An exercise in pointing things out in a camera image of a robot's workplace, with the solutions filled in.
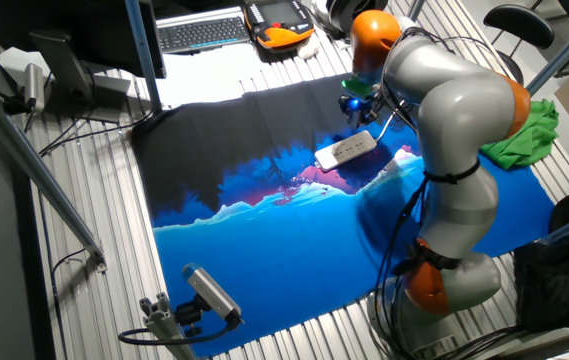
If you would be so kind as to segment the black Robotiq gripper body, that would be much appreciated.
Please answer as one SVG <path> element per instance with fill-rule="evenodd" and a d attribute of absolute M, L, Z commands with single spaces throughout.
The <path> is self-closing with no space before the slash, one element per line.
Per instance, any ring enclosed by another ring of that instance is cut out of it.
<path fill-rule="evenodd" d="M 348 120 L 376 120 L 378 110 L 375 108 L 375 98 L 358 98 L 352 95 L 342 95 L 338 104 Z"/>

